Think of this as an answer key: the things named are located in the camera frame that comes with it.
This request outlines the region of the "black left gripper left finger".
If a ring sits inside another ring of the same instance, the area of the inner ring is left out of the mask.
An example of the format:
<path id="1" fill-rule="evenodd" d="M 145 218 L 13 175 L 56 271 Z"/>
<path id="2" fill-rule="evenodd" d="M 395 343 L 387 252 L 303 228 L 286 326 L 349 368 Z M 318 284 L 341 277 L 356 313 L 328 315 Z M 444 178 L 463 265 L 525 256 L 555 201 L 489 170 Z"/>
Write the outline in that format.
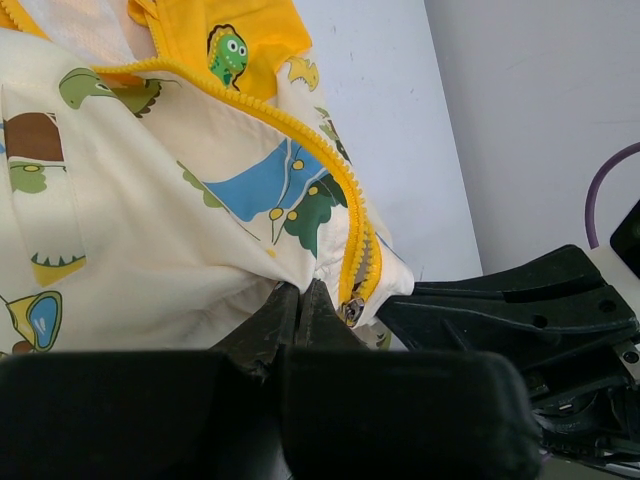
<path id="1" fill-rule="evenodd" d="M 281 284 L 211 350 L 1 363 L 5 479 L 287 479 L 269 379 L 298 290 Z"/>

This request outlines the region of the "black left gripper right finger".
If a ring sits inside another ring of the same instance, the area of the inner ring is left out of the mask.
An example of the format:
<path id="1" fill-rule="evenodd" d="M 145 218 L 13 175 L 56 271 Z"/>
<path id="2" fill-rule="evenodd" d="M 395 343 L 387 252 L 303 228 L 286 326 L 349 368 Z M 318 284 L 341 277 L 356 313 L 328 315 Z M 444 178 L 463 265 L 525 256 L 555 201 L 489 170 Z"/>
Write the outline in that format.
<path id="1" fill-rule="evenodd" d="M 375 351 L 311 283 L 281 358 L 280 431 L 296 479 L 534 479 L 526 388 L 484 352 Z"/>

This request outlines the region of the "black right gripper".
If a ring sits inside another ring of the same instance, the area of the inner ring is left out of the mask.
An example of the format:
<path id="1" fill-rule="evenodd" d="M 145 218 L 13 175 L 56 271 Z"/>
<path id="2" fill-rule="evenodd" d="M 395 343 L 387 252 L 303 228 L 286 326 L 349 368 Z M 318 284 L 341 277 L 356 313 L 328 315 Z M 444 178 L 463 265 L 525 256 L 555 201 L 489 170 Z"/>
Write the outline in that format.
<path id="1" fill-rule="evenodd" d="M 487 276 L 418 282 L 377 317 L 410 350 L 493 352 L 530 370 L 524 379 L 545 455 L 639 463 L 639 346 L 626 341 L 639 324 L 579 247 Z"/>

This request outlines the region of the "cream yellow dinosaur kids jacket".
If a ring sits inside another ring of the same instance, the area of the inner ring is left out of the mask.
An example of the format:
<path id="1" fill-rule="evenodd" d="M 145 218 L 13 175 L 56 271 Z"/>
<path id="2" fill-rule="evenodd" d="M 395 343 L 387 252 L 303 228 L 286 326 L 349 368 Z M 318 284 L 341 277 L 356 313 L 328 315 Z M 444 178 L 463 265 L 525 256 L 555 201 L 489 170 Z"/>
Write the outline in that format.
<path id="1" fill-rule="evenodd" d="M 1 5 L 1 354 L 205 349 L 322 281 L 373 349 L 414 278 L 290 1 Z"/>

